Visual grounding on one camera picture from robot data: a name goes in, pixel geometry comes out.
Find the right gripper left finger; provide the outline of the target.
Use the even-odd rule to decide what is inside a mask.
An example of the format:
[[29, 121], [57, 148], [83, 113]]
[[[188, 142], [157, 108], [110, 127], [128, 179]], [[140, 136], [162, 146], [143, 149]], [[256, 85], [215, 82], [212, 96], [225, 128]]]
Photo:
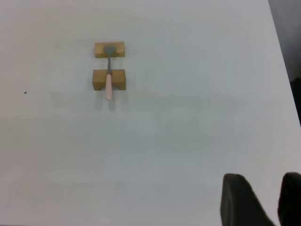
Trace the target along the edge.
[[223, 226], [273, 226], [244, 176], [225, 174], [220, 215]]

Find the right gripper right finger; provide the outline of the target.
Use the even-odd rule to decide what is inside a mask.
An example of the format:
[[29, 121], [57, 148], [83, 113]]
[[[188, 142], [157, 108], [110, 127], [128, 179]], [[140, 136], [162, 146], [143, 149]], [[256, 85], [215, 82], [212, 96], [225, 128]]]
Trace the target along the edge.
[[282, 226], [301, 225], [301, 175], [299, 173], [288, 172], [283, 176], [277, 213]]

